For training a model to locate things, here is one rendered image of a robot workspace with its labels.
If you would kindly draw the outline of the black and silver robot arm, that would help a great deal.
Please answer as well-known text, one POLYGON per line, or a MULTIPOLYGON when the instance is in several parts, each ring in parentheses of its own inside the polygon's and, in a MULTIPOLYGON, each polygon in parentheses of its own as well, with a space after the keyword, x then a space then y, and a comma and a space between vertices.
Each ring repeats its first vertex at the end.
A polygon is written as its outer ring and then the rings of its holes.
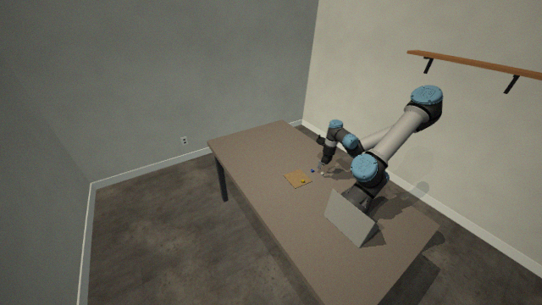
POLYGON ((332 119, 326 138, 340 142, 354 158, 351 162, 351 172, 357 179, 351 188, 341 193, 341 196, 366 214, 371 201, 390 179, 385 172, 388 161, 412 133, 430 127, 440 118, 442 102, 443 92, 439 87, 420 86, 412 92, 411 101, 404 107, 405 113, 394 125, 360 140, 343 128, 342 121, 332 119), (365 153, 362 154, 363 152, 365 153), (382 173, 383 175, 380 175, 382 173))

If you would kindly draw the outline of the tan square mat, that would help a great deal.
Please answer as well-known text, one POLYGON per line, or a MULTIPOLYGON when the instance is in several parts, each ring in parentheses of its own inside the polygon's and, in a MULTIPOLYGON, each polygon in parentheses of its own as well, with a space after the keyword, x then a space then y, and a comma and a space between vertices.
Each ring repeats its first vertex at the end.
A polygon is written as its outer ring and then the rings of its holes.
POLYGON ((284 177, 292 184, 295 189, 312 182, 300 169, 290 172, 284 175, 284 177), (301 180, 304 180, 304 183, 301 183, 301 180))

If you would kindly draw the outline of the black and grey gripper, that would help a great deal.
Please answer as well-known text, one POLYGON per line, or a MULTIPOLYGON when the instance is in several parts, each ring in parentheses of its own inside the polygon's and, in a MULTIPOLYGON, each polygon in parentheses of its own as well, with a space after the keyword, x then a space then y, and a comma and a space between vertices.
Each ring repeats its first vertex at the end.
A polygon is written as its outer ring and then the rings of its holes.
POLYGON ((318 136, 318 139, 316 140, 316 143, 324 146, 323 149, 323 156, 321 161, 318 161, 318 169, 321 169, 322 165, 328 164, 331 160, 333 155, 335 155, 335 150, 337 148, 338 141, 329 141, 327 138, 318 136))

